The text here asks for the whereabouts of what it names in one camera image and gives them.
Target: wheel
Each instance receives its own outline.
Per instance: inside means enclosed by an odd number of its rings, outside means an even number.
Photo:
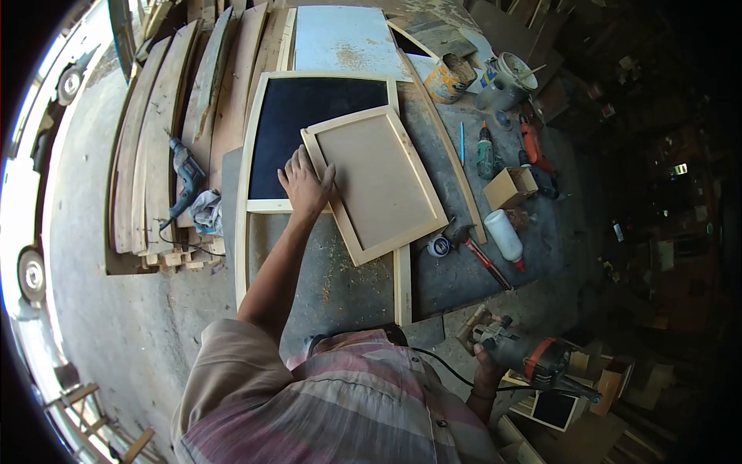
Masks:
[[[31,303],[44,301],[46,296],[46,276],[44,258],[34,249],[21,255],[18,261],[18,280],[23,296]]]
[[[77,68],[69,68],[62,77],[59,78],[59,85],[57,85],[56,91],[59,95],[59,104],[67,106],[72,103],[75,99],[77,91],[80,90],[82,84],[82,73]]]

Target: glue bottle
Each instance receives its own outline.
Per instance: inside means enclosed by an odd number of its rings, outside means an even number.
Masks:
[[[518,238],[513,224],[510,223],[505,211],[498,209],[491,212],[485,218],[485,227],[495,239],[497,247],[500,248],[502,257],[512,261],[520,272],[525,272],[523,267],[523,243]]]

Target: electric drill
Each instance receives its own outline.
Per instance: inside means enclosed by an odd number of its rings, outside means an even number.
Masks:
[[[456,338],[472,356],[474,344],[482,344],[495,363],[524,376],[537,390],[557,388],[584,396],[595,404],[600,402],[603,395],[599,391],[565,375],[570,356],[566,345],[553,338],[518,334],[510,327],[512,322],[510,316],[503,316],[502,322],[493,321],[490,312],[481,305]]]
[[[176,137],[170,137],[170,148],[173,151],[173,169],[178,177],[183,179],[183,190],[178,194],[175,205],[170,208],[170,218],[160,224],[160,230],[170,225],[171,222],[180,216],[198,196],[198,190],[201,188],[206,175],[203,170],[196,164],[196,160],[191,156],[191,152],[183,145],[183,142]]]

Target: person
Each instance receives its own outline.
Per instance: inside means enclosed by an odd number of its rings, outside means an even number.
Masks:
[[[487,423],[505,370],[481,345],[475,346],[479,366],[466,403],[384,329],[314,338],[291,370],[282,363],[278,345],[304,249],[334,178],[330,165],[319,181],[304,146],[278,170],[293,213],[237,320],[212,322],[201,335],[172,423],[178,460],[501,462]]]

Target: white board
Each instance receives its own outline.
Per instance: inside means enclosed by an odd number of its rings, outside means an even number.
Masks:
[[[378,8],[299,7],[295,29],[297,71],[365,71],[413,81]]]
[[[420,79],[422,79],[422,82],[425,82],[425,79],[433,72],[433,69],[435,69],[438,64],[436,59],[431,56],[413,55],[411,53],[406,53],[406,55],[407,58],[410,59],[413,68],[415,68],[415,72],[420,76]],[[476,73],[476,80],[471,83],[466,91],[471,92],[472,94],[478,94],[482,91],[480,80],[482,79],[482,76],[485,75],[485,72],[477,68],[472,69],[474,69],[474,72]]]

